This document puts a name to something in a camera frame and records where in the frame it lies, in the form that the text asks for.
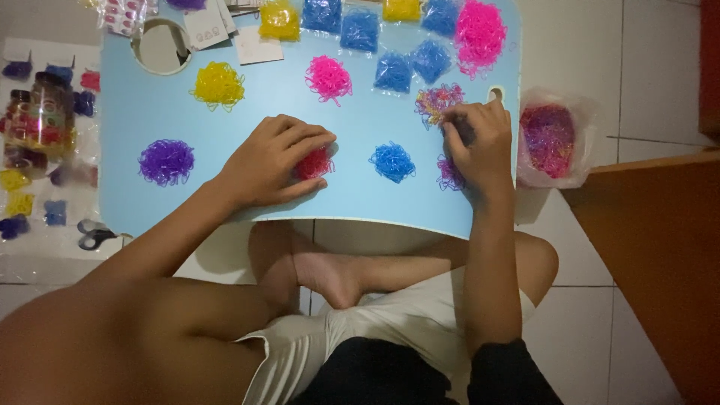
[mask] scissors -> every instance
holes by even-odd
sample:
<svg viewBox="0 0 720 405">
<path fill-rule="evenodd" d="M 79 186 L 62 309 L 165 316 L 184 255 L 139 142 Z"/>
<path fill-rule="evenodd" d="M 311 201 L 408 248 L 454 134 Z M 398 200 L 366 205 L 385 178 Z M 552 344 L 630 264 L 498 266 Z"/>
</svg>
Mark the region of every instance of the scissors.
<svg viewBox="0 0 720 405">
<path fill-rule="evenodd" d="M 78 246 L 83 250 L 95 250 L 107 239 L 115 239 L 118 235 L 110 231 L 102 222 L 95 222 L 92 219 L 83 219 L 78 222 L 78 231 L 84 235 L 78 241 Z"/>
</svg>

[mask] hand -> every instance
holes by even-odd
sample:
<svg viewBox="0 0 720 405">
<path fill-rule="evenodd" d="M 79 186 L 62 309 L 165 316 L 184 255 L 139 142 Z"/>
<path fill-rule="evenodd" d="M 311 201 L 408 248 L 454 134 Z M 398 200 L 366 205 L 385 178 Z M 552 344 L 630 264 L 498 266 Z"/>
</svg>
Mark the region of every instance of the hand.
<svg viewBox="0 0 720 405">
<path fill-rule="evenodd" d="M 474 131 L 474 141 L 465 146 L 453 124 L 465 120 Z M 512 189 L 510 151 L 513 136 L 510 113 L 499 99 L 488 104 L 458 104 L 444 113 L 444 135 L 455 166 L 465 179 L 485 194 L 509 184 Z"/>
<path fill-rule="evenodd" d="M 240 206 L 288 203 L 328 186 L 322 178 L 289 185 L 292 169 L 311 151 L 334 142 L 335 135 L 280 114 L 266 117 L 228 159 L 215 178 Z"/>
</svg>

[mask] plastic bag of rubber bands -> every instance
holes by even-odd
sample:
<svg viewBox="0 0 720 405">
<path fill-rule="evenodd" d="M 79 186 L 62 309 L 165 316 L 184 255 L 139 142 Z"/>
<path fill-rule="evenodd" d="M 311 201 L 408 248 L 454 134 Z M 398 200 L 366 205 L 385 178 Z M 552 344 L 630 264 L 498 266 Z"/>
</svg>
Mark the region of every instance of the plastic bag of rubber bands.
<svg viewBox="0 0 720 405">
<path fill-rule="evenodd" d="M 593 100 L 534 88 L 522 96 L 518 186 L 576 188 L 593 168 L 601 136 Z"/>
<path fill-rule="evenodd" d="M 78 0 L 98 13 L 98 28 L 134 37 L 142 34 L 145 19 L 158 15 L 158 0 Z"/>
</svg>

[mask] person's left hand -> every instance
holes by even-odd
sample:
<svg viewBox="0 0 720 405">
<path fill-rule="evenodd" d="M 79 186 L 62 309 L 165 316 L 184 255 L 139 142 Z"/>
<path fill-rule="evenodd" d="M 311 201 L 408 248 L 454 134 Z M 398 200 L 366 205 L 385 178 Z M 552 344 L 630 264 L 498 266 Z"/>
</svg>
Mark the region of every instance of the person's left hand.
<svg viewBox="0 0 720 405">
<path fill-rule="evenodd" d="M 328 186 L 322 177 L 289 185 L 293 168 L 337 137 L 295 117 L 266 117 L 228 159 L 215 179 L 244 207 L 288 203 Z"/>
</svg>

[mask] white shorts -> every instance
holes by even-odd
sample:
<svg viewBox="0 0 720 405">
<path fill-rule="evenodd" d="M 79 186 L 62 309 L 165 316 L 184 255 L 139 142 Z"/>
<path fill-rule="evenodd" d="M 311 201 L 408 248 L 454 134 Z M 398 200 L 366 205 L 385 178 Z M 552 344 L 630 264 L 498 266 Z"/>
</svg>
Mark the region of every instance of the white shorts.
<svg viewBox="0 0 720 405">
<path fill-rule="evenodd" d="M 351 337 L 412 347 L 451 379 L 460 362 L 467 361 L 464 327 L 458 316 L 463 271 L 460 267 L 353 308 L 337 311 L 328 307 L 318 316 L 284 316 L 267 329 L 238 339 L 265 341 L 265 360 L 255 372 L 243 404 L 287 403 L 309 386 L 333 350 Z M 520 301 L 524 323 L 535 305 L 522 291 Z"/>
</svg>

